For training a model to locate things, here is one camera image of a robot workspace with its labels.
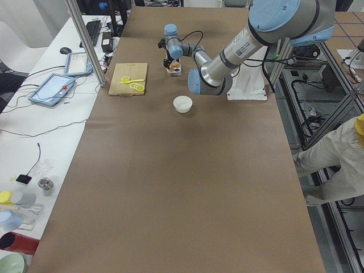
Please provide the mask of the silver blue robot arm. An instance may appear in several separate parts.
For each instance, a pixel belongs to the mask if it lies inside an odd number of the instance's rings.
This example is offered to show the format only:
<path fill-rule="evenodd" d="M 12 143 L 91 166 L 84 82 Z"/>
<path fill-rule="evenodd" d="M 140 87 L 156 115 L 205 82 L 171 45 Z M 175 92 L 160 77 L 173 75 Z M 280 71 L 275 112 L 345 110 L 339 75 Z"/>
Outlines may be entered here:
<path fill-rule="evenodd" d="M 231 72 L 263 46 L 289 38 L 292 46 L 321 43 L 331 38 L 334 29 L 335 1 L 254 1 L 247 26 L 215 57 L 203 46 L 184 43 L 177 27 L 168 24 L 158 43 L 168 60 L 191 57 L 196 67 L 188 74 L 188 88 L 196 95 L 219 96 L 233 84 Z"/>

